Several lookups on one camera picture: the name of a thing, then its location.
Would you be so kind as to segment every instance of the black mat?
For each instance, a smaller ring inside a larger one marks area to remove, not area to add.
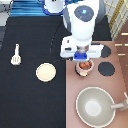
[[[7,21],[0,51],[0,128],[66,128],[66,62],[51,60],[60,59],[62,37],[69,33],[60,29],[49,56],[51,38],[62,21],[54,19]],[[10,63],[16,43],[20,44],[20,66]],[[45,62],[57,70],[56,77],[48,83],[36,77],[37,67]]]
[[[111,49],[108,46],[104,45],[104,48],[102,49],[101,52],[101,57],[106,58],[109,55],[111,55]]]
[[[112,76],[115,73],[114,66],[109,62],[102,62],[98,66],[100,74],[103,76]]]

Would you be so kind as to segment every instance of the tabletop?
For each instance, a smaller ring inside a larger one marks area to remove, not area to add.
[[[115,103],[125,100],[125,83],[115,47],[115,42],[98,41],[111,49],[111,55],[106,58],[92,59],[94,69],[87,77],[80,77],[75,72],[75,62],[66,61],[66,128],[90,128],[78,117],[75,102],[80,91],[87,87],[100,87],[106,90],[114,99]],[[101,62],[110,62],[115,68],[112,76],[103,76],[98,72],[98,65]],[[113,122],[106,128],[128,128],[128,110],[116,111]]]

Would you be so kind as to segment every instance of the black cable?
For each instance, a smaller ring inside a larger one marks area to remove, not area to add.
[[[12,0],[13,1],[13,0]],[[11,9],[11,4],[12,4],[12,1],[10,2],[10,4],[9,4],[9,9]]]
[[[50,56],[51,56],[51,54],[52,54],[52,44],[53,44],[54,38],[55,38],[56,33],[57,33],[58,29],[60,28],[60,26],[61,26],[62,23],[63,23],[63,21],[61,21],[61,23],[58,25],[58,27],[57,27],[57,29],[56,29],[56,31],[55,31],[53,37],[52,37],[52,41],[51,41],[51,45],[50,45]]]
[[[11,9],[7,9],[7,10],[11,10]],[[6,10],[0,11],[0,13],[5,12],[5,11],[6,11]]]
[[[8,12],[8,10],[6,9],[5,4],[3,4],[1,1],[0,1],[0,3],[4,6],[5,11],[6,11],[6,12],[7,12],[7,14],[9,15],[9,12]]]
[[[51,46],[50,46],[50,56],[52,55],[52,45],[53,45],[54,38],[55,38],[56,33],[57,33],[57,31],[59,30],[59,28],[60,28],[60,26],[61,26],[62,23],[63,23],[63,21],[61,21],[61,23],[58,25],[58,27],[57,27],[57,29],[56,29],[56,31],[55,31],[53,37],[52,37]],[[60,60],[52,60],[52,61],[53,61],[53,62],[58,62],[58,61],[63,61],[63,60],[66,60],[66,59],[62,58],[62,59],[60,59]]]

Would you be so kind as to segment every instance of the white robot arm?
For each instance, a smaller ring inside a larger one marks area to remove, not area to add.
[[[103,45],[91,45],[95,24],[106,14],[103,0],[84,0],[66,6],[63,12],[65,28],[72,33],[64,37],[60,56],[73,61],[99,58]]]

